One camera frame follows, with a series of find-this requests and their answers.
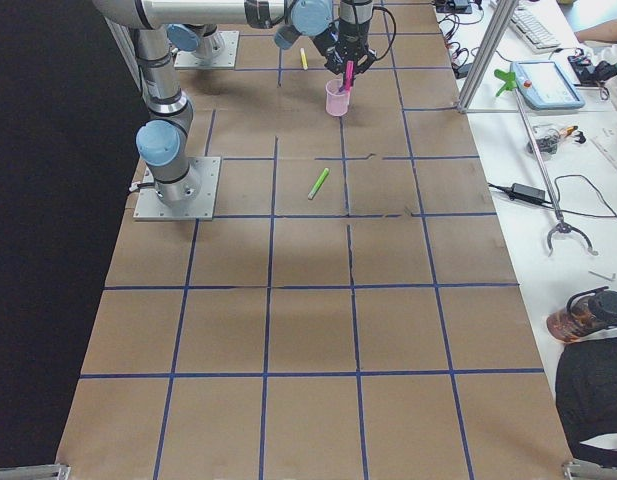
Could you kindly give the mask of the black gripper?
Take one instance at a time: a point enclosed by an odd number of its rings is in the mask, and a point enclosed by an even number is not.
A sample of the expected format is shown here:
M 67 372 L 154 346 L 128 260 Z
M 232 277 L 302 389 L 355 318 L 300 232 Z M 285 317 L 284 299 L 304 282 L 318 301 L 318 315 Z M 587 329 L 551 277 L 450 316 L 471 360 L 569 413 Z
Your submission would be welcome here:
M 369 47 L 370 21 L 349 23 L 344 20 L 333 22 L 323 32 L 323 56 L 325 67 L 334 75 L 344 74 L 346 62 L 355 62 L 354 75 L 366 72 L 377 60 L 374 50 Z

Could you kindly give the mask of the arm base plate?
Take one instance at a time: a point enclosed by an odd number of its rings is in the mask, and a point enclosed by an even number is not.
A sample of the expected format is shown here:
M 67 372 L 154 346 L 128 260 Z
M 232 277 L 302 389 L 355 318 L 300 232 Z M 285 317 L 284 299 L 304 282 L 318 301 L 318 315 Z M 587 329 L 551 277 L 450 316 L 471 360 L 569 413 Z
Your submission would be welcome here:
M 189 170 L 180 181 L 172 184 L 156 182 L 145 168 L 134 218 L 138 221 L 211 221 L 221 169 L 221 157 L 188 157 Z
M 177 70 L 234 69 L 239 44 L 238 31 L 217 30 L 208 36 L 195 32 L 175 40 L 174 66 Z

